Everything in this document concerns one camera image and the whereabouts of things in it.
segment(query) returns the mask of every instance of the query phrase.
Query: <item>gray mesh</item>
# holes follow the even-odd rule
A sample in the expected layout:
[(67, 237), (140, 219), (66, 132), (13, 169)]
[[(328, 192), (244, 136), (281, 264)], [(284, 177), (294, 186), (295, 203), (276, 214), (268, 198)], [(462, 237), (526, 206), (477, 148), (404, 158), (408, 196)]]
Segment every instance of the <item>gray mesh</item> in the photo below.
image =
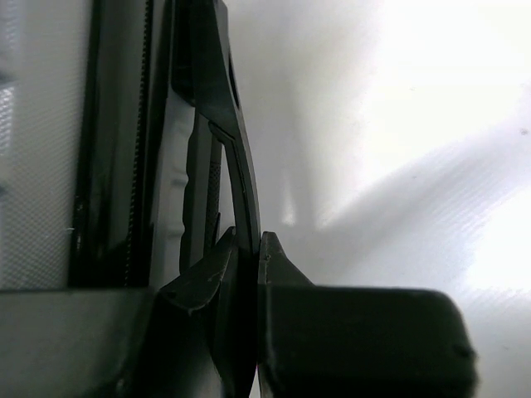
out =
[[(0, 4), (0, 287), (60, 288), (66, 285), (91, 2)], [(15, 84), (6, 81), (10, 77)]]

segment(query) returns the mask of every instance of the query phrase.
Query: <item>glossy white surface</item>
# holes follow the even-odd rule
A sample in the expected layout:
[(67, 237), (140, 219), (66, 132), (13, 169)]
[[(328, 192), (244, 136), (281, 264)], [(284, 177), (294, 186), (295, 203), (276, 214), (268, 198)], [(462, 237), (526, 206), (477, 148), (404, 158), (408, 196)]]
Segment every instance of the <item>glossy white surface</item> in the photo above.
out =
[(262, 229), (316, 283), (448, 293), (477, 396), (529, 398), (531, 2), (226, 3)]

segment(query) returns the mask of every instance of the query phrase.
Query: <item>black object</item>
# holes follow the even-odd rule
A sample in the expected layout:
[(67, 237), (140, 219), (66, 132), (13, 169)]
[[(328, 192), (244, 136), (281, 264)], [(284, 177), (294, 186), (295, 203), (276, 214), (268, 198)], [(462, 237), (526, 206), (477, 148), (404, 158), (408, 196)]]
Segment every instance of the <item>black object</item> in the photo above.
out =
[[(263, 396), (472, 396), (475, 354), (446, 296), (314, 286), (261, 236), (227, 27), (220, 0), (95, 0), (70, 286), (112, 289), (0, 294), (0, 391), (245, 397), (258, 366)], [(169, 90), (195, 107), (196, 135), (182, 274), (154, 297)], [(217, 241), (221, 145), (236, 227)]]

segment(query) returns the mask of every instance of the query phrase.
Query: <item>zipper teeth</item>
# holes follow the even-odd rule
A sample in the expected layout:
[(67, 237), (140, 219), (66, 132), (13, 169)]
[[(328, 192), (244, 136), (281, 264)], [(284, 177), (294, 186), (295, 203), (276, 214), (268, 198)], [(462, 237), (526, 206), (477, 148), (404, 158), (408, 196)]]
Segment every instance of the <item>zipper teeth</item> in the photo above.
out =
[(138, 204), (139, 198), (137, 194), (137, 184), (139, 177), (139, 155), (140, 155), (140, 139), (143, 137), (142, 130), (144, 127), (144, 103), (146, 91), (146, 75), (147, 75), (147, 58), (148, 58), (148, 36), (149, 36), (149, 0), (144, 4), (144, 41), (142, 43), (142, 63), (140, 66), (140, 87), (139, 87), (139, 116), (136, 129), (136, 140), (134, 143), (134, 160), (133, 160), (133, 186), (131, 187), (131, 203), (129, 205), (129, 230), (127, 234), (127, 255), (125, 257), (125, 271), (124, 271), (124, 286), (129, 286), (129, 274), (131, 270), (131, 251), (133, 247), (133, 229), (134, 229), (134, 213)]

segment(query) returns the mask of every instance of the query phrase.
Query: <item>white surface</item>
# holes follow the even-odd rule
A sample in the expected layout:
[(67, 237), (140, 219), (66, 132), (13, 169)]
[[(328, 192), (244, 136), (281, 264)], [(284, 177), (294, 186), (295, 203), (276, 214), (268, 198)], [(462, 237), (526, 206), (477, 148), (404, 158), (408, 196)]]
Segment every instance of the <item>white surface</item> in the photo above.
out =
[(262, 229), (314, 282), (447, 292), (477, 396), (529, 398), (531, 2), (226, 3)]

